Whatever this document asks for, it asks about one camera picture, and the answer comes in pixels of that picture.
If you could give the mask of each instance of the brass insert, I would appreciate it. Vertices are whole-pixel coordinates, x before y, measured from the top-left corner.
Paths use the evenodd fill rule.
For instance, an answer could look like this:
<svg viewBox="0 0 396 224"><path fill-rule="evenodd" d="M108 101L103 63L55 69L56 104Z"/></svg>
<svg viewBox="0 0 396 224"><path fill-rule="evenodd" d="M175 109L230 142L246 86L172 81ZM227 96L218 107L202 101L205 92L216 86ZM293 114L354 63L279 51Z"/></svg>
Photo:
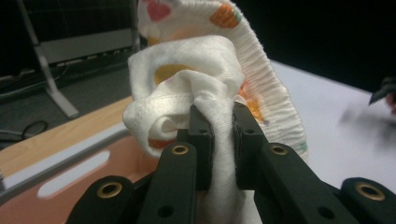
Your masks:
<svg viewBox="0 0 396 224"><path fill-rule="evenodd" d="M172 147L172 153L175 155L184 155L189 151L188 147L185 146L175 146Z"/></svg>
<svg viewBox="0 0 396 224"><path fill-rule="evenodd" d="M271 151L279 156L288 154L288 150L283 147L271 147Z"/></svg>
<svg viewBox="0 0 396 224"><path fill-rule="evenodd" d="M358 193L368 199L374 201L384 201L385 194L378 189L376 186L369 183L359 182L355 185L355 189Z"/></svg>
<svg viewBox="0 0 396 224"><path fill-rule="evenodd" d="M108 199L117 196L122 190L119 182L108 182L103 184L97 191L99 198Z"/></svg>

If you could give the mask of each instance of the gray stand leg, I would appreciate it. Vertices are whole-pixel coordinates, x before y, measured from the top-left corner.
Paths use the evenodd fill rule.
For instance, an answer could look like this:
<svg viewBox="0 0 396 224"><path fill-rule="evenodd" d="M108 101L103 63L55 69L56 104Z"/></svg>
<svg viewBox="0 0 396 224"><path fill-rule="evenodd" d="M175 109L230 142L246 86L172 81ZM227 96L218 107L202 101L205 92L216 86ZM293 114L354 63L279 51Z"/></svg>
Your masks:
<svg viewBox="0 0 396 224"><path fill-rule="evenodd" d="M59 108L66 114L70 119L78 117L79 112L74 108L74 106L64 97L64 95L58 90L55 80L53 79L52 73L50 71L46 57L43 55L41 48L39 46L35 47L35 54L40 62L41 70L46 77L48 87L47 93L52 98Z"/></svg>
<svg viewBox="0 0 396 224"><path fill-rule="evenodd" d="M61 108L61 110L66 114L68 118L74 119L78 117L78 111L61 94L61 92L58 90L58 87L56 86L55 80L53 79L52 73L49 68L49 64L47 62L47 59L43 51L41 50L40 43L37 39L37 36L35 35L35 29L33 28L32 22L29 19L29 15L27 14L26 8L22 0L18 0L18 5L21 11L23 21L26 25L26 29L32 40L32 44L35 48L35 54L40 62L41 70L43 71L44 76L46 77L48 83L47 93L55 102L55 104Z"/></svg>

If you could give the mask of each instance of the white fabric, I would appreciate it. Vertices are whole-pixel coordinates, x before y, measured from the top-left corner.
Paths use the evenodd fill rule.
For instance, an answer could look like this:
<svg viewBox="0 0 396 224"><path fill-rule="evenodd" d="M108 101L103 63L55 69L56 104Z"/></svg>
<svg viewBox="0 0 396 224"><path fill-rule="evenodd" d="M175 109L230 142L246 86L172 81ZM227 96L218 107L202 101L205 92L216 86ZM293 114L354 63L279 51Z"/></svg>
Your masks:
<svg viewBox="0 0 396 224"><path fill-rule="evenodd" d="M218 13L223 7L225 12ZM212 20L229 13L233 23ZM264 116L258 122L270 142L289 145L304 159L307 150L297 111L247 20L234 4L220 0L141 0L138 18L141 34L161 44L128 61L134 101L124 112L125 125L158 157L161 149L149 139L174 139L177 129L188 128L190 105L196 104L216 136L212 183L198 204L199 222L261 223L251 192L235 184L233 100L257 102ZM172 64L186 69L157 86L159 68ZM245 98L237 95L242 84Z"/></svg>
<svg viewBox="0 0 396 224"><path fill-rule="evenodd" d="M163 64L186 64L182 70L154 87L153 69ZM233 98L244 76L233 44L221 36L196 37L160 44L129 60L131 83L137 94L124 112L124 122L142 148L153 156L161 151L149 146L150 130L164 140L176 138L177 129L186 127L190 106L195 104L212 125L215 138L210 191L200 204L201 220L230 223L237 220L245 194L237 189L233 160ZM140 89L152 90L143 93Z"/></svg>

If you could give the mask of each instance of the white table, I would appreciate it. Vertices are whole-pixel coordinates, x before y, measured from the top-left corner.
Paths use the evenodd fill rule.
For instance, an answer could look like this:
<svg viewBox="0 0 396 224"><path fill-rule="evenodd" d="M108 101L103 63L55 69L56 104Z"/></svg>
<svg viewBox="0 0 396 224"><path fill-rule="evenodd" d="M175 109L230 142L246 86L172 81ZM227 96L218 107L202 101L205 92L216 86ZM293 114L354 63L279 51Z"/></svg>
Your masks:
<svg viewBox="0 0 396 224"><path fill-rule="evenodd" d="M309 166L340 188L349 177L372 179L396 192L396 118L371 93L272 62L305 127Z"/></svg>

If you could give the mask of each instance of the dark background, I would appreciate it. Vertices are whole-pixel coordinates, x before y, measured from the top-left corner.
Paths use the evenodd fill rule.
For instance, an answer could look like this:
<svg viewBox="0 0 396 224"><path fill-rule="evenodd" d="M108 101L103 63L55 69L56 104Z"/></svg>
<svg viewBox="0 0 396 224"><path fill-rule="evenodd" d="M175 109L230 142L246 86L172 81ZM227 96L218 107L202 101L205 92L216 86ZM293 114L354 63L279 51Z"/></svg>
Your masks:
<svg viewBox="0 0 396 224"><path fill-rule="evenodd" d="M270 59L367 91L396 75L396 18L390 2L235 3Z"/></svg>
<svg viewBox="0 0 396 224"><path fill-rule="evenodd" d="M129 0L24 0L40 41L130 27ZM395 75L385 1L235 0L270 59L367 91ZM38 68L16 1L0 3L0 76Z"/></svg>

